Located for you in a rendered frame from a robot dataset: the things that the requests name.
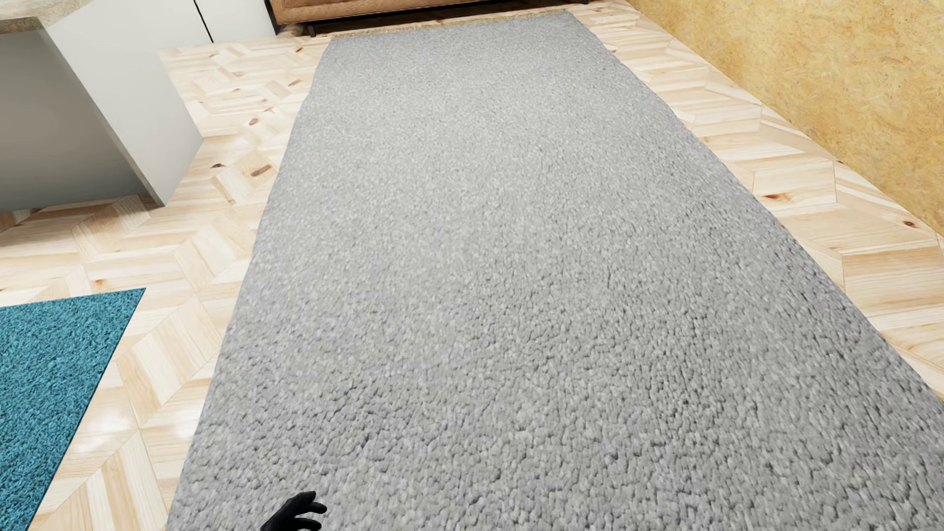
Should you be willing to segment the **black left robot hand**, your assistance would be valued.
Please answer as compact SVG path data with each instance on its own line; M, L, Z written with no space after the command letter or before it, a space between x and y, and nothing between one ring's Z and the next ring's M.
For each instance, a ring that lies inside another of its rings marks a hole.
M269 517L259 531L320 531L322 524L307 515L327 513L327 506L315 499L314 490L296 494Z

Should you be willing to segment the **teal shaggy rug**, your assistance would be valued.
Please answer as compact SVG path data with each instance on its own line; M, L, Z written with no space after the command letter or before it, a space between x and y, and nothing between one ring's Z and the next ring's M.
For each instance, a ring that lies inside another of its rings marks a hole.
M0 307L0 531L27 531L144 288Z

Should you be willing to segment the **grey shaggy rug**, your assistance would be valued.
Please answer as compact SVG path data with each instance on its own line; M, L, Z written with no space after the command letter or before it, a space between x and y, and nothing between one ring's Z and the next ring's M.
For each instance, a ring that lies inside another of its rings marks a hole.
M944 531L944 403L566 11L335 37L166 531Z

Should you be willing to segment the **white kitchen island counter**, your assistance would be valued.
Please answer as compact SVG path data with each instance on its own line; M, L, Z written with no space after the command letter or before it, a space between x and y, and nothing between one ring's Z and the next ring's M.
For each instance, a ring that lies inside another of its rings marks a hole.
M203 138L159 48L190 37L192 0L0 0L0 211L168 203Z

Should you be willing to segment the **white cabinet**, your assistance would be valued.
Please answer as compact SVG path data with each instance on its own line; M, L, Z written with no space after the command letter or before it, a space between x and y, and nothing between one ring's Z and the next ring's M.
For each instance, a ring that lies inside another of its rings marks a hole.
M212 42L274 37L269 0L194 0Z

